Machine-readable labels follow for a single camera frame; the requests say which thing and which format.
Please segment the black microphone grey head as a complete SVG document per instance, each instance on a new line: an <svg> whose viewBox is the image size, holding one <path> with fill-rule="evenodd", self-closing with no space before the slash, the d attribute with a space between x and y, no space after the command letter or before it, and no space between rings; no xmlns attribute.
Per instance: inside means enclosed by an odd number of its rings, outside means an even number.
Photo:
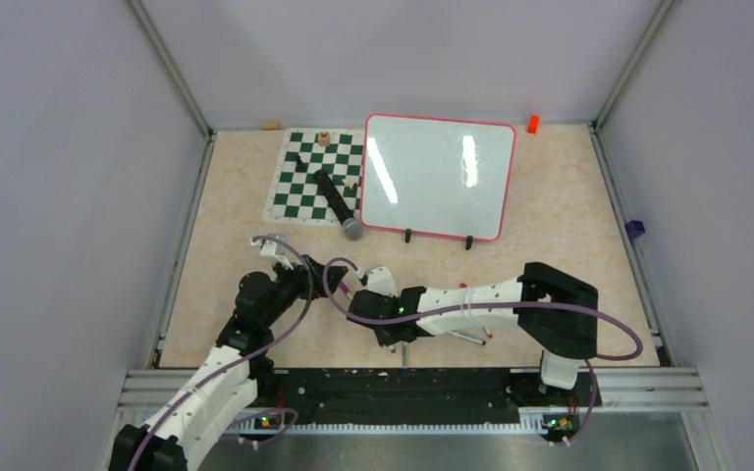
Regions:
<svg viewBox="0 0 754 471"><path fill-rule="evenodd" d="M344 237L350 240L360 239L363 234L363 226L355 218L353 210L347 205L330 175L326 171L318 169L313 173L313 177L318 192L326 199L328 207L340 222Z"/></svg>

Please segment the black cap marker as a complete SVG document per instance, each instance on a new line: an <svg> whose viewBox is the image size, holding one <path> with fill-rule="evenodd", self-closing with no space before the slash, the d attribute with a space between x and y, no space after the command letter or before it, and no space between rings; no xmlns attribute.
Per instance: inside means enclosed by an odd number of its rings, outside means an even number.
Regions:
<svg viewBox="0 0 754 471"><path fill-rule="evenodd" d="M458 338L458 339L461 339L461 340L467 340L467 341L470 341L470 342L472 342L474 344L478 344L478 345L482 345L482 346L486 345L486 343L487 343L483 339L480 339L480 338L477 338L477 337L474 337L474 336L471 336L471 335L468 335L468 334L464 334L464 333L461 333L461 332L452 331L452 332L449 332L449 334L451 336L455 337L455 338Z"/></svg>

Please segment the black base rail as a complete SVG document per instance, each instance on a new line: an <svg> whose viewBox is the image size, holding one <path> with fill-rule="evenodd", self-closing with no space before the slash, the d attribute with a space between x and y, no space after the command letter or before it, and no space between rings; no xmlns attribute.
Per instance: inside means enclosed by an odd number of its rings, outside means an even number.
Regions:
<svg viewBox="0 0 754 471"><path fill-rule="evenodd" d="M300 425L514 425L530 408L599 406L588 372L572 390L544 386L535 368L293 368L260 387L256 408L289 407Z"/></svg>

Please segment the green white chess mat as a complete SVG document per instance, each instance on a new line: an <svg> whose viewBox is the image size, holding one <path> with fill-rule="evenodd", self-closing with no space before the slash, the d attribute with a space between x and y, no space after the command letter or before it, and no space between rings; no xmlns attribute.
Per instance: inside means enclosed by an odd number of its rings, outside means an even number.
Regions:
<svg viewBox="0 0 754 471"><path fill-rule="evenodd" d="M331 135L328 146L317 143L317 134ZM337 226L339 221L318 192L313 173L322 169L333 180L338 191L359 215L361 194L364 130L289 128L279 151L262 219L268 223L311 226ZM296 169L296 156L307 164L306 172ZM358 182L356 190L344 186L344 180Z"/></svg>

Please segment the pink framed whiteboard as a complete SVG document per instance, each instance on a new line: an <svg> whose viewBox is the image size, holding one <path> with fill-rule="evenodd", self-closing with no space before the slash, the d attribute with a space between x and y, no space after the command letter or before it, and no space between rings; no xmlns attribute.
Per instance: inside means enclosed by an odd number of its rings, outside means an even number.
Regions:
<svg viewBox="0 0 754 471"><path fill-rule="evenodd" d="M515 145L506 123L374 113L363 131L360 219L373 229L493 241Z"/></svg>

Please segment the orange block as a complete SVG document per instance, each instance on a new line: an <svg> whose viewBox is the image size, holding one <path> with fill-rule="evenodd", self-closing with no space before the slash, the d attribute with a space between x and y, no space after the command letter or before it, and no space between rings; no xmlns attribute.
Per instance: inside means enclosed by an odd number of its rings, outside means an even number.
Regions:
<svg viewBox="0 0 754 471"><path fill-rule="evenodd" d="M539 115L532 115L529 119L526 132L529 134L536 134L538 132L539 126L541 123L541 118Z"/></svg>

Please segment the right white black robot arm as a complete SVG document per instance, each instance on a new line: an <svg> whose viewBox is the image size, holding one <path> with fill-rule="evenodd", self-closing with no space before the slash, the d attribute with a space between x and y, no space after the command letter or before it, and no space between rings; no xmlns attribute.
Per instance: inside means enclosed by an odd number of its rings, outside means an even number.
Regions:
<svg viewBox="0 0 754 471"><path fill-rule="evenodd" d="M587 312L597 309L599 291L545 263L529 262L514 279L476 288L397 289L385 267L365 280L348 311L382 346L468 329L526 332L542 347L536 390L550 404L575 393L580 368L596 355L597 320Z"/></svg>

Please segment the purple block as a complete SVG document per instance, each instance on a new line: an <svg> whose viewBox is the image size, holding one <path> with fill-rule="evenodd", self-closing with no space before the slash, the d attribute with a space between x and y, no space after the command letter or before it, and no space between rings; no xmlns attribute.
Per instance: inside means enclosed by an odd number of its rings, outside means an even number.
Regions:
<svg viewBox="0 0 754 471"><path fill-rule="evenodd" d="M635 240L646 233L645 225L639 220L629 220L623 225L629 240Z"/></svg>

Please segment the black chess piece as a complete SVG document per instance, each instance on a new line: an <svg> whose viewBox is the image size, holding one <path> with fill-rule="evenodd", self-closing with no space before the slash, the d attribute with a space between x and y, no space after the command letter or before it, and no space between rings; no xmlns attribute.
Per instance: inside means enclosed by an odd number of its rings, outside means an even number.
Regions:
<svg viewBox="0 0 754 471"><path fill-rule="evenodd" d="M306 172L308 169L307 164L301 160L299 155L296 156L296 169L299 172Z"/></svg>

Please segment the wooden cork piece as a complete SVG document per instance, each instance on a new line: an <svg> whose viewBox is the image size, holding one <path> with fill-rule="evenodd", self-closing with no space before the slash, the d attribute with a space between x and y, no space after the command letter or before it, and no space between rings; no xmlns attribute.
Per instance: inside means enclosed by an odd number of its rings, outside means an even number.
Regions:
<svg viewBox="0 0 754 471"><path fill-rule="evenodd" d="M272 121L265 121L262 122L260 127L264 131L275 131L280 128L280 123L278 121L272 120Z"/></svg>

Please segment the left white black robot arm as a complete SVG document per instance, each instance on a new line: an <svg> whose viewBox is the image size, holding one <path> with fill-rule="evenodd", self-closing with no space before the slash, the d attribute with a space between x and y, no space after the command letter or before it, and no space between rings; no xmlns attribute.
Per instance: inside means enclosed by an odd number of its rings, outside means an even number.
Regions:
<svg viewBox="0 0 754 471"><path fill-rule="evenodd" d="M109 469L195 470L244 409L272 399L276 381L266 356L276 341L272 325L297 300L335 292L348 270L304 256L296 264L277 262L273 271L242 277L233 314L208 356L158 412L117 433Z"/></svg>

